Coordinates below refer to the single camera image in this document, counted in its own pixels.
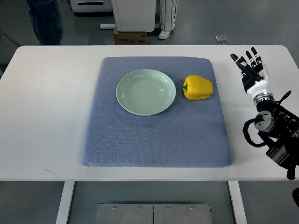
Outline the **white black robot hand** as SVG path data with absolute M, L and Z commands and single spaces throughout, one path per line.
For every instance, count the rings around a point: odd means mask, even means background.
M 266 100 L 273 101 L 274 97 L 270 90 L 270 75 L 262 58 L 254 47 L 251 48 L 251 52 L 246 51 L 245 54 L 247 60 L 243 56 L 230 55 L 240 69 L 245 92 L 251 96 L 255 105 Z

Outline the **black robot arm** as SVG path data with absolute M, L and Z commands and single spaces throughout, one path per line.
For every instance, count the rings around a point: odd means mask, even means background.
M 285 109 L 281 103 L 291 94 L 288 91 L 279 101 L 270 93 L 260 93 L 253 98 L 258 114 L 245 122 L 243 135 L 254 147 L 267 146 L 266 155 L 287 170 L 287 179 L 295 179 L 295 168 L 299 165 L 299 118 Z M 248 132 L 253 124 L 258 130 L 261 143 L 255 143 Z

